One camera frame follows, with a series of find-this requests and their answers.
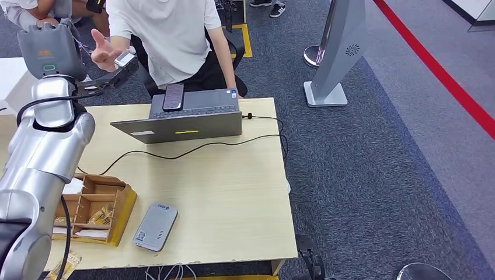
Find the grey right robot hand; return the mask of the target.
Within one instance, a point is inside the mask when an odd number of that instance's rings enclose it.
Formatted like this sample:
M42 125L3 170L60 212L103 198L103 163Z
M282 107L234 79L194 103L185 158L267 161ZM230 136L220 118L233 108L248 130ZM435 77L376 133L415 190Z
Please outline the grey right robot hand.
M296 234L295 241L298 252L303 258L309 271L310 278L313 280L326 279L325 265L319 252L317 251L312 240L304 234Z

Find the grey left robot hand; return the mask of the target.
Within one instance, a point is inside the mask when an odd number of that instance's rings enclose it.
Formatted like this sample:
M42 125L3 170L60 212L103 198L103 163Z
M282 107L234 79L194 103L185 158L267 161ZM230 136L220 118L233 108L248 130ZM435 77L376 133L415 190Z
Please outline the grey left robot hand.
M31 25L17 32L20 51L29 72L37 79L50 75L66 75L77 81L86 78L82 62L79 33L70 18L57 25Z

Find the person's right hand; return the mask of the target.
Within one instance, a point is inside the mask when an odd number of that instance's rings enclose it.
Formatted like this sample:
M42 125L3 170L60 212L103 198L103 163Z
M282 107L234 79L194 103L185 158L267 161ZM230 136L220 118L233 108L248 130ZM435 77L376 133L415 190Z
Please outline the person's right hand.
M111 36L110 41L107 41L96 29L91 30L91 35L96 43L96 48L91 53L92 61L102 70L115 71L114 61L127 50L130 40L120 36Z

